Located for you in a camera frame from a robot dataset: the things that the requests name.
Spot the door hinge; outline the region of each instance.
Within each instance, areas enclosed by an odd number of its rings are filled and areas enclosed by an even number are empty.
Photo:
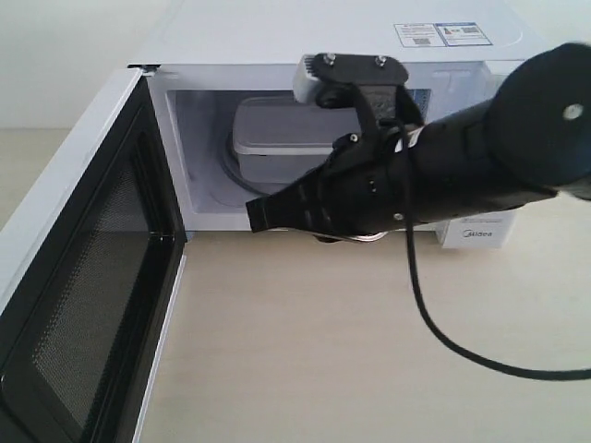
[[[142,71],[142,76],[153,77],[160,65],[128,65],[127,67],[138,67]]]

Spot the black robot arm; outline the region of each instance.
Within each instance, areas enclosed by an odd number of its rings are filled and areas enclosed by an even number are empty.
[[[565,191],[591,199],[591,48],[569,43],[516,69],[490,101],[424,126],[394,59],[315,56],[323,108],[354,107],[360,134],[286,189],[247,204],[253,232],[287,228],[361,240],[414,225],[511,210]],[[408,136],[408,162],[402,136]]]

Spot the midea logo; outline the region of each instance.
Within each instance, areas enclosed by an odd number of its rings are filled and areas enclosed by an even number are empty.
[[[464,231],[464,237],[492,237],[492,233],[486,231],[472,231],[471,229],[466,229]]]

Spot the white wall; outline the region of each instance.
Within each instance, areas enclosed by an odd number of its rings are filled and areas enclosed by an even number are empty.
[[[0,128],[73,126],[109,73],[127,65],[169,2],[5,1],[0,11]],[[591,0],[508,3],[553,44],[591,41]]]

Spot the white label sticker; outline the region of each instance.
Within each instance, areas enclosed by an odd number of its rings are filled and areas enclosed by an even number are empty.
[[[492,43],[474,22],[435,23],[447,46],[490,46]]]
[[[408,148],[412,148],[415,146],[415,144],[418,142],[418,136],[421,135],[421,132],[423,132],[423,129],[425,129],[424,126],[408,133]],[[394,148],[394,152],[400,152],[401,150],[403,150],[403,140],[402,139],[398,140],[398,143],[396,143],[396,148]]]
[[[445,46],[433,23],[406,23],[394,25],[405,48],[431,48]]]

